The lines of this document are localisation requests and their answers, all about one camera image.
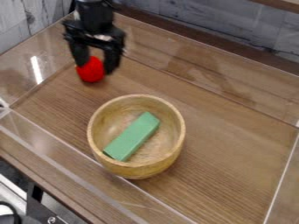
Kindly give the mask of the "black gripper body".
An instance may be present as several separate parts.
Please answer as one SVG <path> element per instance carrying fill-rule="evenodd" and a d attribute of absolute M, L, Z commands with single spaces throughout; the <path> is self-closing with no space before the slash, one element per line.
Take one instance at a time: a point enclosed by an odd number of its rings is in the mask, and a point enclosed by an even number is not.
<path fill-rule="evenodd" d="M 64 19 L 64 38 L 106 50 L 111 46 L 126 48 L 126 32 L 114 24 L 112 1 L 76 1 L 74 19 Z"/>

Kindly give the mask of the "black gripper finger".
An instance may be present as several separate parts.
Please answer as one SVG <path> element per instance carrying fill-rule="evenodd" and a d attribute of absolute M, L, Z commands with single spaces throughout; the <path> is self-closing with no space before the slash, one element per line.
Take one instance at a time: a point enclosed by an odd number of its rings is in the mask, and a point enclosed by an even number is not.
<path fill-rule="evenodd" d="M 90 47 L 78 41 L 70 42 L 70 51 L 79 67 L 90 62 Z"/>
<path fill-rule="evenodd" d="M 111 46 L 104 50 L 104 69 L 107 74 L 112 74 L 120 65 L 123 49 L 119 46 Z"/>

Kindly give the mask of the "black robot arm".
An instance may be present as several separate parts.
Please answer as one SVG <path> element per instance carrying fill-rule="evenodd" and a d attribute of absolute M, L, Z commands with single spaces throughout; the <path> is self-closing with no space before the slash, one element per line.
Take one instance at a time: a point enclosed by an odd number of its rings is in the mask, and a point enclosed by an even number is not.
<path fill-rule="evenodd" d="M 75 0 L 74 19 L 64 19 L 62 24 L 78 68 L 91 62 L 91 47 L 104 53 L 104 73 L 112 74 L 119 68 L 127 34 L 114 25 L 114 20 L 114 0 Z"/>

